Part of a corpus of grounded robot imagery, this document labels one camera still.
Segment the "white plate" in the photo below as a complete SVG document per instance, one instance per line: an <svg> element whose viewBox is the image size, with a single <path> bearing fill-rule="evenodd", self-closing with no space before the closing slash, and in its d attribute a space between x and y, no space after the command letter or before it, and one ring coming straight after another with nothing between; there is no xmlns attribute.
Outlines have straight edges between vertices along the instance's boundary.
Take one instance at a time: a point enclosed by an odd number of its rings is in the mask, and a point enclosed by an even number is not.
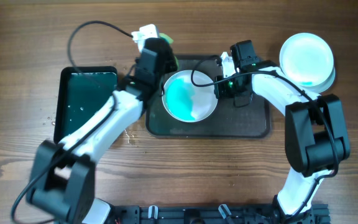
<svg viewBox="0 0 358 224"><path fill-rule="evenodd" d="M329 80L334 71L334 55L321 37L303 32L283 43L279 64L284 75L298 85L316 87Z"/></svg>
<svg viewBox="0 0 358 224"><path fill-rule="evenodd" d="M206 119L216 109L218 99L214 94L212 79L199 71L182 70L165 82L162 103L168 114L185 123Z"/></svg>

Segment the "pale blue plate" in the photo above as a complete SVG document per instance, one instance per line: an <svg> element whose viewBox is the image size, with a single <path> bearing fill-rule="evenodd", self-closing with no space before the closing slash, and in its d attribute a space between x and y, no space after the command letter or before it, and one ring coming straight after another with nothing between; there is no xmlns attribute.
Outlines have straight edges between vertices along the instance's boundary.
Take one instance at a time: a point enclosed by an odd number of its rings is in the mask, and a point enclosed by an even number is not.
<svg viewBox="0 0 358 224"><path fill-rule="evenodd" d="M315 93L322 93L328 90L333 85L335 78L336 78L336 69L333 68L330 76L324 82L315 86L307 86L306 89L313 91Z"/></svg>

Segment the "green yellow sponge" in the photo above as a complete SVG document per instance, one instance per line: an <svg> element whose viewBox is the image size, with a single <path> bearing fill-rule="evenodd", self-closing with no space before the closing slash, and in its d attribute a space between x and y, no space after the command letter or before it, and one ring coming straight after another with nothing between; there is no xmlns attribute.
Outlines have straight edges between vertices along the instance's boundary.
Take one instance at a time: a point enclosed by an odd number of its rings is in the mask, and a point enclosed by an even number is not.
<svg viewBox="0 0 358 224"><path fill-rule="evenodd" d="M173 43L173 39L170 36L168 36L167 34L159 33L159 35L160 35L161 39L166 40L169 44Z"/></svg>

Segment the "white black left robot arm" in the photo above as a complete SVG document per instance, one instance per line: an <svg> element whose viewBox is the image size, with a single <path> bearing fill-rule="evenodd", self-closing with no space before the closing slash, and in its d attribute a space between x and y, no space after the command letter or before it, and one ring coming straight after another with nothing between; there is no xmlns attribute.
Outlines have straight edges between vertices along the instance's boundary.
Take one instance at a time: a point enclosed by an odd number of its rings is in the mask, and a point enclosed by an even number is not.
<svg viewBox="0 0 358 224"><path fill-rule="evenodd" d="M125 76L104 106L58 144L37 149L30 182L20 194L59 223L108 223L112 205L95 194L95 169L120 134L158 96L162 77L177 70L169 43L146 39L133 75Z"/></svg>

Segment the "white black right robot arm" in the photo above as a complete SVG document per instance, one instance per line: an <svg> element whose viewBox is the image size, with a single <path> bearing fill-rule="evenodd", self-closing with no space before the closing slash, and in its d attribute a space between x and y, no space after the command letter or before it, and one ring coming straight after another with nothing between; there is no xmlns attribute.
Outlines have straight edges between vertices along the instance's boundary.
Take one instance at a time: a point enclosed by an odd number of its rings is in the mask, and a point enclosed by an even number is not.
<svg viewBox="0 0 358 224"><path fill-rule="evenodd" d="M251 40L238 42L218 57L223 70L216 87L235 90L235 82L265 98L285 117L285 154L291 166L275 203L286 222L311 210L324 179L337 175L350 156L342 103L336 95L322 96L287 76L282 68L256 55Z"/></svg>

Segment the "dark grey serving tray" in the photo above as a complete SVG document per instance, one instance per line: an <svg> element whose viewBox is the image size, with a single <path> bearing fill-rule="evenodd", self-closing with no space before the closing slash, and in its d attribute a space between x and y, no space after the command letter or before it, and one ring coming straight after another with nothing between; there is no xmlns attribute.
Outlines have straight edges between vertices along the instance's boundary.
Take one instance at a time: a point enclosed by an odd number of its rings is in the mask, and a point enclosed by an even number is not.
<svg viewBox="0 0 358 224"><path fill-rule="evenodd" d="M214 78L222 75L218 60L206 55L179 55L178 70L163 78L165 82L182 70L199 71L212 79L202 87L218 84ZM216 109L206 119L185 123L171 117L162 103L162 96L147 110L145 127L157 138L263 138L270 131L270 108L267 100L253 93L252 102L235 108L232 98L219 99Z"/></svg>

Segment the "black water basin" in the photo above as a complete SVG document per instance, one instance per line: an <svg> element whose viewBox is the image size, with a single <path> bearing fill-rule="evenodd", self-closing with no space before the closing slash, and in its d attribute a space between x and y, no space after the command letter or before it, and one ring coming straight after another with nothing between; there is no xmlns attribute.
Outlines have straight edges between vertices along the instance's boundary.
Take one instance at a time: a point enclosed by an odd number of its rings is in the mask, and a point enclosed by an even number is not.
<svg viewBox="0 0 358 224"><path fill-rule="evenodd" d="M117 84L115 67L66 67L61 71L54 143L82 127L108 100Z"/></svg>

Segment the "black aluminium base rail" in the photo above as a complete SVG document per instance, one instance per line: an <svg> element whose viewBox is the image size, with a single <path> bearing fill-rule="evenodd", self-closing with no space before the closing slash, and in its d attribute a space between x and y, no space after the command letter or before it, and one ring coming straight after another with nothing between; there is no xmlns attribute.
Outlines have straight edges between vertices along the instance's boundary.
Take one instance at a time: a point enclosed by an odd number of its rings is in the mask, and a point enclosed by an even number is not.
<svg viewBox="0 0 358 224"><path fill-rule="evenodd" d="M271 204L228 206L228 212L218 207L159 207L113 206L107 215L84 218L81 223L122 223L122 224L184 224L184 223L236 223L263 224L283 223L285 217Z"/></svg>

